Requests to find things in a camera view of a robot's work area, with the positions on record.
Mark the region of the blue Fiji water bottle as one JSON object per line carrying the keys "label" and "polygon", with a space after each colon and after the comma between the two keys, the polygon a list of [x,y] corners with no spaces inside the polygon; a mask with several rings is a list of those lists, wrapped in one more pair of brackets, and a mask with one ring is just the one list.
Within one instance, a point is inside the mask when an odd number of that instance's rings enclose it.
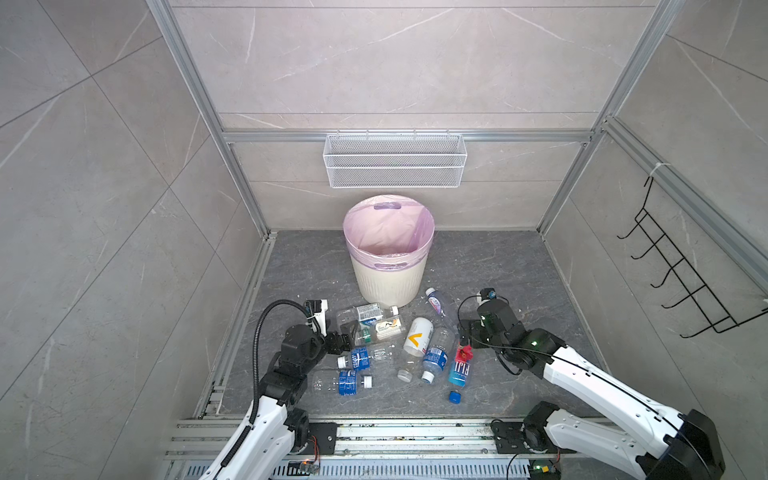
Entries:
{"label": "blue Fiji water bottle", "polygon": [[458,388],[466,386],[473,356],[474,352],[470,345],[458,344],[448,377],[448,381],[452,385]]}

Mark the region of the clear bottle purple label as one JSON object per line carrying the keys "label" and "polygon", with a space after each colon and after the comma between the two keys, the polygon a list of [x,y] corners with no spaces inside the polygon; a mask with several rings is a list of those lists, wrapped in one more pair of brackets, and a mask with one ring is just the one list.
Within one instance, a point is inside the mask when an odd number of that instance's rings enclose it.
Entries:
{"label": "clear bottle purple label", "polygon": [[435,288],[428,288],[425,291],[425,295],[428,303],[435,310],[437,316],[445,326],[457,331],[459,329],[459,319],[455,302],[444,292],[436,290]]}

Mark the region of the white bottle orange logo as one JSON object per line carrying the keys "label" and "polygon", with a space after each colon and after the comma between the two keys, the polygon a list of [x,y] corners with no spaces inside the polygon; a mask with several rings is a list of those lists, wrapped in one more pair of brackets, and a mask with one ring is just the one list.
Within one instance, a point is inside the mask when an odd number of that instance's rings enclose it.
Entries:
{"label": "white bottle orange logo", "polygon": [[416,358],[423,358],[433,332],[434,326],[430,320],[424,317],[415,318],[404,341],[404,352]]}

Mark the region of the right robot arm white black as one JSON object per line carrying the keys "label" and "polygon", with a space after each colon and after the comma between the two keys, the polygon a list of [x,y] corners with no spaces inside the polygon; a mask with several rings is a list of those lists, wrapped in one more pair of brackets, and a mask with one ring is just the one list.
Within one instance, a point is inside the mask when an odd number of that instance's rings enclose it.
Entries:
{"label": "right robot arm white black", "polygon": [[477,319],[458,321],[468,340],[489,348],[502,366],[528,372],[569,392],[610,420],[609,425],[540,402],[522,426],[527,447],[572,450],[635,479],[719,479],[726,470],[714,422],[692,409],[683,414],[593,365],[553,333],[527,329],[504,297],[476,295]]}

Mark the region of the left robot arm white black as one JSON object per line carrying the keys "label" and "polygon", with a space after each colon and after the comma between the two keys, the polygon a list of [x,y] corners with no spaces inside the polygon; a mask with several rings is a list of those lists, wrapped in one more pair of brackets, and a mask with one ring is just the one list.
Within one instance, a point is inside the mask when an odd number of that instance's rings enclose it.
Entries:
{"label": "left robot arm white black", "polygon": [[267,372],[256,376],[254,400],[247,414],[202,477],[270,479],[290,454],[309,457],[289,462],[290,468],[301,475],[316,473],[321,455],[333,451],[335,425],[312,424],[297,404],[308,389],[310,371],[325,355],[351,349],[352,338],[346,333],[323,336],[309,325],[290,327]]}

